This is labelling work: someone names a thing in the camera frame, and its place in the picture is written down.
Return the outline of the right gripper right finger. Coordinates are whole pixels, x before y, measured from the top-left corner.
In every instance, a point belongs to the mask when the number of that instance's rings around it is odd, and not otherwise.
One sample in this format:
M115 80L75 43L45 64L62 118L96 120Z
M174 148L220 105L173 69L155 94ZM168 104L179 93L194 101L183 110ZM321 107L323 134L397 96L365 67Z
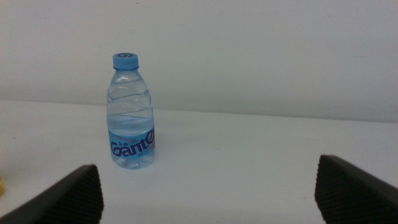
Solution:
M397 187L334 155L321 155L315 201L327 224L397 224Z

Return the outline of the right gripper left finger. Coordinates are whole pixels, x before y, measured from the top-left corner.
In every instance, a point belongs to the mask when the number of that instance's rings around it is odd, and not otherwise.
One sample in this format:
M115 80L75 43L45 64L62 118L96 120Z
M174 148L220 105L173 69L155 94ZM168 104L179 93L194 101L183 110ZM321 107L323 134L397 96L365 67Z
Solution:
M83 165L25 204L2 224L97 224L104 210L98 168Z

